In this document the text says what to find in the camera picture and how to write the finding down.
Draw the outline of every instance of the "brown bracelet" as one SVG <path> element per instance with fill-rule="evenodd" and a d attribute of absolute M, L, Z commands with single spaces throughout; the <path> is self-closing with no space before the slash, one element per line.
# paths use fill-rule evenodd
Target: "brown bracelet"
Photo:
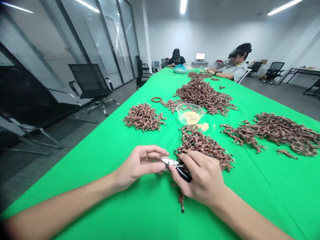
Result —
<path fill-rule="evenodd" d="M 161 101 L 162 101 L 162 98 L 154 97 L 154 98 L 151 98 L 151 101 L 152 101 L 152 102 L 161 102 Z"/>

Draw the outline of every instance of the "blue plastic bag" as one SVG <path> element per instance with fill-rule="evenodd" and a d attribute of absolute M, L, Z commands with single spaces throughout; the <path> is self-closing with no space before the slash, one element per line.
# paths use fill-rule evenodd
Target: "blue plastic bag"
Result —
<path fill-rule="evenodd" d="M 181 73 L 181 74 L 185 74 L 188 72 L 188 69 L 183 66 L 182 64 L 179 64 L 177 66 L 174 67 L 174 70 L 173 70 L 174 73 Z"/>

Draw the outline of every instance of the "clear plastic bowl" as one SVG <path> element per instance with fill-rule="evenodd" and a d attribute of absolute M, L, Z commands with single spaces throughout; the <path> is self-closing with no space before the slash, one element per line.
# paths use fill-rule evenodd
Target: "clear plastic bowl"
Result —
<path fill-rule="evenodd" d="M 204 116 L 206 113 L 204 109 L 198 105 L 192 103 L 181 103 L 177 106 L 178 112 L 178 119 L 183 125 L 193 125 L 197 124 L 199 120 Z M 189 117 L 184 115 L 185 112 L 196 112 L 198 116 L 196 117 Z"/>

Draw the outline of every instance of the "pliers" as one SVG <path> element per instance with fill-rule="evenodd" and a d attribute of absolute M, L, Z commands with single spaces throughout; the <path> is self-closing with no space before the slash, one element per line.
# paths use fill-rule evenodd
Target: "pliers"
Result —
<path fill-rule="evenodd" d="M 192 181 L 192 177 L 190 176 L 189 172 L 186 170 L 186 168 L 181 165 L 178 161 L 175 161 L 173 159 L 170 158 L 161 158 L 161 161 L 163 161 L 166 165 L 171 165 L 174 166 L 179 175 L 187 182 L 191 182 Z"/>

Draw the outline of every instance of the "black table frame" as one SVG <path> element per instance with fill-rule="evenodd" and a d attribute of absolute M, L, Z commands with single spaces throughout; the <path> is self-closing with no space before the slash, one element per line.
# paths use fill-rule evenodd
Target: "black table frame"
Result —
<path fill-rule="evenodd" d="M 297 73 L 320 76 L 320 71 L 301 69 L 301 68 L 291 68 L 291 70 L 284 76 L 284 78 L 281 80 L 280 83 L 282 83 L 282 81 L 287 77 L 288 74 L 293 74 L 293 76 L 289 79 L 289 81 L 286 82 L 286 84 L 288 84 Z"/>

